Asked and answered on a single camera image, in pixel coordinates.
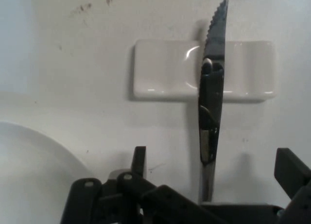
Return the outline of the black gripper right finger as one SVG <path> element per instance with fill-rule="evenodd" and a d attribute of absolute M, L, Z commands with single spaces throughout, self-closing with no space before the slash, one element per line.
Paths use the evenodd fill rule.
<path fill-rule="evenodd" d="M 290 198 L 279 224 L 311 223 L 311 170 L 289 148 L 278 148 L 274 176 Z"/>

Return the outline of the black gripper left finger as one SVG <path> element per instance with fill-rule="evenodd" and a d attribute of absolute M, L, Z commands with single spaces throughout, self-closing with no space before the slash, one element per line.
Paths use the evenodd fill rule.
<path fill-rule="evenodd" d="M 168 186 L 144 178 L 146 147 L 134 149 L 129 169 L 102 183 L 76 180 L 69 190 L 62 224 L 217 224 L 219 218 Z"/>

